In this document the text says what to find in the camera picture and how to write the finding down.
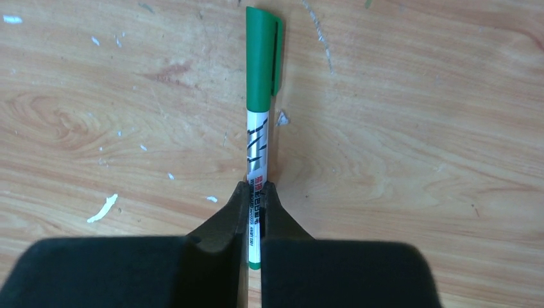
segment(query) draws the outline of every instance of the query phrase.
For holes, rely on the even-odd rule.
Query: wood grain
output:
[[[184,234],[227,201],[257,5],[285,20],[270,168],[293,217],[416,245],[446,307],[542,305],[544,3],[307,3],[333,74],[300,1],[3,1],[0,281],[38,239]]]

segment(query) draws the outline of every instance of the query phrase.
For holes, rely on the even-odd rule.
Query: green mark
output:
[[[147,4],[147,3],[140,3],[138,2],[138,5],[141,7],[141,8],[145,8],[146,10],[150,11],[151,13],[155,13],[155,11],[153,11],[153,9]]]

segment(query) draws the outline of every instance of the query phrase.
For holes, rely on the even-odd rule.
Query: white scrap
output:
[[[276,126],[283,126],[289,124],[290,120],[283,110],[280,110],[280,115],[278,116],[278,121]]]
[[[95,43],[95,45],[100,46],[100,42],[96,39],[96,37],[90,37],[90,39],[93,43]]]
[[[114,206],[115,201],[117,201],[117,194],[114,194],[113,196],[106,198],[106,203],[104,203],[100,212],[98,212],[98,214],[96,214],[95,216],[92,216],[91,218],[87,219],[87,223],[93,223],[97,220],[104,218],[104,216],[106,216],[106,214],[108,214],[110,209]]]
[[[213,203],[217,203],[217,198],[215,196],[208,196],[208,197],[206,197],[206,200],[209,200],[209,201],[211,201]]]
[[[4,15],[4,22],[7,24],[22,24],[19,16]]]

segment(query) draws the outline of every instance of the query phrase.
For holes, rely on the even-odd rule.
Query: green marker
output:
[[[282,21],[257,8],[246,8],[248,183],[251,187],[249,218],[250,268],[260,268],[260,195],[268,168],[268,115],[271,96],[280,89]]]

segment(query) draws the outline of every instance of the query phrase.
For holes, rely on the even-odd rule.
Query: wooden table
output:
[[[285,20],[269,164],[293,217],[416,245],[446,307],[542,305],[542,0],[3,1],[0,281],[43,237],[185,234],[223,206],[248,5]]]

